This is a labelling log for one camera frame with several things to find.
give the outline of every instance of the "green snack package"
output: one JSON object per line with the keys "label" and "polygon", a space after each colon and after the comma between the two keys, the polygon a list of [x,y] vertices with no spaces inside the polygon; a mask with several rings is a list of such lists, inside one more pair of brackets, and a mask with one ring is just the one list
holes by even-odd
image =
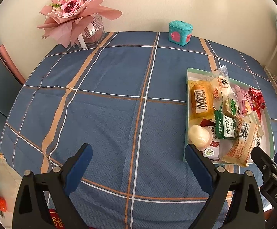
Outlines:
{"label": "green snack package", "polygon": [[232,98],[228,98],[224,101],[222,109],[224,115],[233,119],[236,119],[239,115],[239,107],[237,106],[236,101]]}
{"label": "green snack package", "polygon": [[236,121],[219,111],[215,111],[215,132],[219,139],[237,139]]}

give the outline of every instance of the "blue plaid tablecloth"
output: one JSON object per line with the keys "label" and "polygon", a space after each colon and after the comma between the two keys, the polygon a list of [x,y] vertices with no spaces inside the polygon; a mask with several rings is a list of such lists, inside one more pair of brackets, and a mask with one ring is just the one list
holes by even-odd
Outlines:
{"label": "blue plaid tablecloth", "polygon": [[[108,33],[89,50],[57,45],[18,94],[1,151],[20,175],[62,165],[83,143],[93,159],[70,198],[98,229],[188,228],[208,194],[183,163],[186,70],[226,65],[229,77],[258,87],[277,152],[277,96],[262,66],[232,48],[193,37],[181,47],[168,33]],[[227,165],[230,172],[253,171]],[[228,194],[215,228],[223,223]]]}

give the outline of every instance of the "pink wrapping paper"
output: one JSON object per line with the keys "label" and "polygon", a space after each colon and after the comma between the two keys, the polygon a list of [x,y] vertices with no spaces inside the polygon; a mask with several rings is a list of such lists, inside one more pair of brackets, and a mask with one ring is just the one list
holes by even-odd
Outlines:
{"label": "pink wrapping paper", "polygon": [[75,15],[63,17],[51,6],[44,6],[40,11],[46,16],[44,24],[37,28],[44,29],[45,33],[42,38],[52,37],[65,48],[71,43],[77,42],[77,38],[84,29],[92,22],[93,14],[99,13],[101,16],[115,20],[122,15],[122,12],[113,8],[101,6],[103,0],[92,0],[83,4]]}

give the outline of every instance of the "white wall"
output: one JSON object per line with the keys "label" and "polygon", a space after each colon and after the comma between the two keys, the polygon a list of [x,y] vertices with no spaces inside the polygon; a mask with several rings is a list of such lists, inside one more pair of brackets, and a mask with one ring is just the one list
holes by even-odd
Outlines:
{"label": "white wall", "polygon": [[[37,29],[50,0],[4,0],[0,5],[0,44],[27,78],[55,45]],[[277,43],[272,0],[104,0],[121,18],[104,20],[106,31],[168,31],[168,23],[183,20],[193,35],[240,50],[264,64]]]}

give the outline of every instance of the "green leaves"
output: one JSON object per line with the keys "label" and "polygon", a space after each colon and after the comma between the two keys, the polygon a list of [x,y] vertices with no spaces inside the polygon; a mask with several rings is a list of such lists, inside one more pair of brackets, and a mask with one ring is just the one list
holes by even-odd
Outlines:
{"label": "green leaves", "polygon": [[50,4],[50,6],[55,7],[55,8],[60,8],[61,7],[61,5],[57,4],[57,3],[52,3],[52,4]]}

